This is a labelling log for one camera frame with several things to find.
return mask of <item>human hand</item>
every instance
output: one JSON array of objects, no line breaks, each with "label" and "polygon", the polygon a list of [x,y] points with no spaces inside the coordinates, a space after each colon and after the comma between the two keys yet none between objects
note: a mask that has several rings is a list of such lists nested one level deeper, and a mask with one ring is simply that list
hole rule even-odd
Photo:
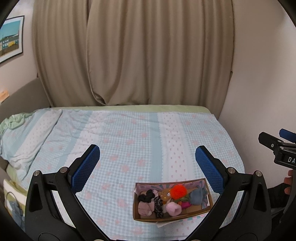
[{"label": "human hand", "polygon": [[[285,177],[284,178],[284,183],[292,186],[292,182],[293,182],[293,170],[289,170],[288,171],[288,176],[289,177]],[[291,187],[285,188],[285,194],[290,195],[290,193],[291,193]]]}]

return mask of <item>blue checkered bedsheet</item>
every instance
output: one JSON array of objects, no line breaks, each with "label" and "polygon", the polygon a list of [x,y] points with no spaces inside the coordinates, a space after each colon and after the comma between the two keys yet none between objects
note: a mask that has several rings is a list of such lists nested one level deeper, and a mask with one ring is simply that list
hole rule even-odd
[{"label": "blue checkered bedsheet", "polygon": [[[90,144],[100,147],[101,158],[77,197],[114,240],[182,240],[195,229],[205,214],[158,228],[134,221],[132,203],[136,182],[204,177],[194,156],[199,145],[205,145],[226,167],[244,172],[229,135],[211,114],[63,110],[20,185],[27,189],[37,169],[49,173],[69,166]],[[218,194],[210,192],[215,202]],[[240,199],[238,194],[223,225],[232,220]]]}]

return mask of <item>metal screw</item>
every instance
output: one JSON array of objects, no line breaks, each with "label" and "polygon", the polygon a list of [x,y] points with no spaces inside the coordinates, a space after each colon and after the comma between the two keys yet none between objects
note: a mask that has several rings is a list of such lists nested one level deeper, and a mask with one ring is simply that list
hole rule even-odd
[{"label": "metal screw", "polygon": [[227,171],[232,174],[235,173],[235,169],[233,167],[229,167]]},{"label": "metal screw", "polygon": [[65,173],[68,170],[67,167],[61,167],[61,169],[59,170],[61,173]]},{"label": "metal screw", "polygon": [[40,174],[40,171],[39,171],[39,170],[36,170],[36,171],[34,171],[34,173],[33,173],[34,176],[38,176],[39,174]]},{"label": "metal screw", "polygon": [[261,176],[262,176],[262,172],[260,172],[260,171],[256,171],[255,174],[256,174],[258,177],[261,177]]}]

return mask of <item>pink fuzzy sock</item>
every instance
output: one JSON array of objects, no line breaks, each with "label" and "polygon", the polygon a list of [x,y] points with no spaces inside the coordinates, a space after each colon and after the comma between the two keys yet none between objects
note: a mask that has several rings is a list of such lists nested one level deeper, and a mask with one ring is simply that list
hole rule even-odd
[{"label": "pink fuzzy sock", "polygon": [[175,217],[182,212],[182,207],[175,202],[170,202],[166,205],[166,211],[170,216]]}]

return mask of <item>framed picture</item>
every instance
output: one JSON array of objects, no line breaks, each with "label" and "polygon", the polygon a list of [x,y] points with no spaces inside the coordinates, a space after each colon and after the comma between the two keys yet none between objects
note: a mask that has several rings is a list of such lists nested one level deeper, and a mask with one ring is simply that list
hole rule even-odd
[{"label": "framed picture", "polygon": [[7,19],[0,28],[0,63],[22,53],[24,16]]}]

